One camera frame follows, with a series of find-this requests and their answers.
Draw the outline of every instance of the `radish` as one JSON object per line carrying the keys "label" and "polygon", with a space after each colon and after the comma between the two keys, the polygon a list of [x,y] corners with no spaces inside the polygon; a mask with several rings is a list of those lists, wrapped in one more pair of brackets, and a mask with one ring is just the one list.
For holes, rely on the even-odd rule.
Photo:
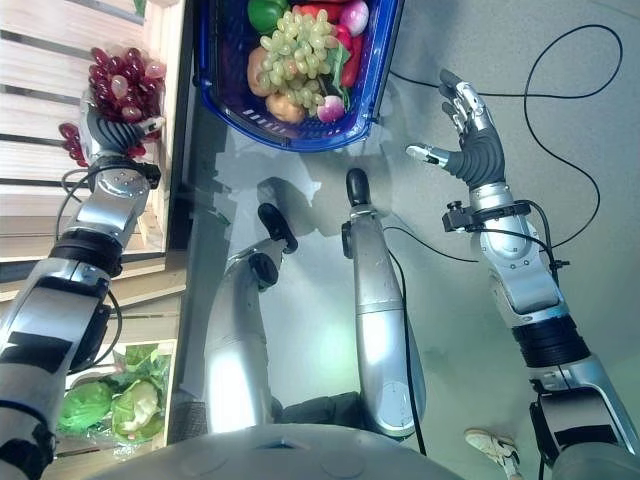
{"label": "radish", "polygon": [[324,105],[318,105],[318,119],[322,123],[335,122],[344,116],[344,103],[336,95],[324,97]]}
{"label": "radish", "polygon": [[367,28],[369,7],[364,0],[353,0],[347,3],[340,14],[340,24],[349,29],[352,37],[357,37]]}

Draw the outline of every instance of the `potato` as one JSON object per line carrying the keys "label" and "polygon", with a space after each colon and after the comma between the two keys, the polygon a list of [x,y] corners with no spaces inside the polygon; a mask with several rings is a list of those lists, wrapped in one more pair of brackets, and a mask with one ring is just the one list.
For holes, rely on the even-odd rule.
{"label": "potato", "polygon": [[304,120],[304,108],[292,104],[281,93],[272,93],[267,97],[267,110],[281,122],[295,124]]}

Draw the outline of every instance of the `red grapes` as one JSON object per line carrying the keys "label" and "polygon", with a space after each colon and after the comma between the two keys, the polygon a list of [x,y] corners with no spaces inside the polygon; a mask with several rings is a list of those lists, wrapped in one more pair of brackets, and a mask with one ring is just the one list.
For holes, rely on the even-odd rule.
{"label": "red grapes", "polygon": [[[160,97],[164,87],[166,66],[157,60],[145,58],[135,47],[120,51],[121,55],[109,55],[94,47],[91,56],[95,63],[89,67],[89,86],[100,114],[114,122],[134,123],[160,115]],[[80,146],[78,128],[63,123],[58,129],[64,137],[62,148],[81,167],[87,166]],[[143,141],[160,138],[159,132]],[[129,155],[146,153],[142,145],[129,149]]]}

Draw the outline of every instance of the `basket handle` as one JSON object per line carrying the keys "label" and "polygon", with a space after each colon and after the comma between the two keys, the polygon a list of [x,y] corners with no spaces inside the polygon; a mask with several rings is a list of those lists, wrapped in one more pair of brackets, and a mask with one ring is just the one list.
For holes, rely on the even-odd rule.
{"label": "basket handle", "polygon": [[400,20],[402,20],[402,12],[404,11],[404,0],[397,0],[396,14],[393,20],[393,28],[391,29],[391,44],[387,51],[387,57],[385,58],[384,67],[382,69],[382,78],[380,79],[380,87],[378,89],[378,95],[376,96],[376,103],[373,106],[373,121],[378,122],[380,116],[380,104],[382,103],[382,97],[384,96],[384,89],[387,86],[387,77],[389,76],[389,70],[391,69],[391,60],[393,60],[393,52],[396,49],[396,37],[398,36],[398,30],[400,29]]}

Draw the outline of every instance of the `green bell pepper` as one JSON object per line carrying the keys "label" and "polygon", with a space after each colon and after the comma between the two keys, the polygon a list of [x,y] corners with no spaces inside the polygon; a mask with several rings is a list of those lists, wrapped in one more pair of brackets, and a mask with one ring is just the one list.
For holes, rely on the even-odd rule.
{"label": "green bell pepper", "polygon": [[249,22],[260,35],[271,35],[278,19],[289,10],[287,0],[249,0]]}

